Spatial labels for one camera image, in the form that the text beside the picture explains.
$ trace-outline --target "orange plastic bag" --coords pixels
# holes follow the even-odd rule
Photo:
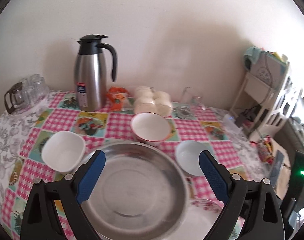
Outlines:
[[[127,111],[133,109],[128,100],[128,91],[121,87],[111,87],[106,94],[111,101],[110,111]]]

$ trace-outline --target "thermos label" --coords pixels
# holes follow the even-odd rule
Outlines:
[[[85,83],[77,82],[78,103],[82,107],[88,107]]]

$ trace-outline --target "white wall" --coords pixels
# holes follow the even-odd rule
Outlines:
[[[0,115],[24,76],[73,90],[76,41],[87,34],[109,36],[118,85],[154,86],[174,100],[192,86],[208,106],[231,106],[251,44],[304,68],[304,17],[292,0],[11,0],[0,16]]]

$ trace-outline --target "red rim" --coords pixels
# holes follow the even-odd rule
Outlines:
[[[168,125],[169,125],[169,128],[170,128],[169,134],[168,134],[164,139],[161,139],[161,140],[158,140],[158,141],[151,141],[151,140],[147,140],[147,139],[144,139],[144,138],[138,136],[138,135],[136,134],[136,132],[134,131],[134,129],[133,129],[132,123],[133,123],[133,119],[134,119],[137,115],[139,115],[139,114],[155,114],[155,115],[158,115],[158,116],[162,117],[162,118],[168,123]],[[161,115],[159,115],[159,114],[156,114],[156,113],[152,113],[152,112],[144,112],[144,113],[135,114],[135,115],[132,117],[132,119],[131,119],[130,126],[131,126],[131,130],[132,130],[132,132],[135,134],[135,136],[137,136],[138,138],[140,138],[140,139],[142,139],[142,140],[144,140],[144,141],[147,141],[147,142],[163,142],[163,141],[165,141],[166,139],[168,139],[168,138],[171,136],[171,126],[170,126],[169,122],[168,122],[163,116],[161,116]]]

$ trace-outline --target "table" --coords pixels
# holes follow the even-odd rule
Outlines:
[[[130,129],[133,111],[109,112],[107,105],[95,113],[82,112],[74,92],[51,91],[44,102],[27,116],[13,118],[4,113],[0,117],[0,223],[14,240],[20,238],[23,212],[34,178],[49,182],[63,177],[46,166],[40,154],[54,133],[68,130],[80,134],[86,141],[86,153],[111,141],[133,140]],[[216,160],[231,173],[260,181],[268,171],[243,133],[235,134],[223,127],[221,120],[227,113],[207,107],[198,109],[194,120],[183,120],[173,112],[167,117],[172,126],[171,136],[159,149],[174,159],[180,141],[200,141],[212,149]],[[213,129],[223,133],[211,133]],[[205,177],[187,181],[192,198],[210,199],[223,206]],[[60,201],[55,204],[67,238],[75,239]]]

